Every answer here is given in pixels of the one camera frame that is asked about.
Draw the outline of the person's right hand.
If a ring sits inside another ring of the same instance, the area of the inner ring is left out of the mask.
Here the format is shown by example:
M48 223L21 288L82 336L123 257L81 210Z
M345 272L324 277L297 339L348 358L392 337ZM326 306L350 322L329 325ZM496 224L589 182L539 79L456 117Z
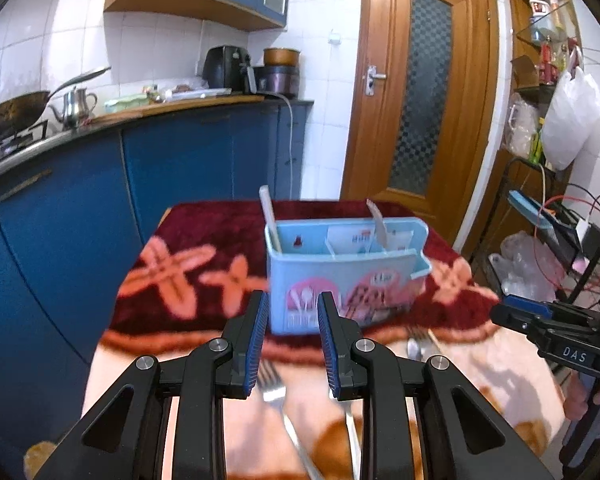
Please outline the person's right hand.
M580 420L588 411L588 390L577 374L572 374L567 388L566 398L562 408L566 419ZM593 398L595 405L600 405L600 391Z

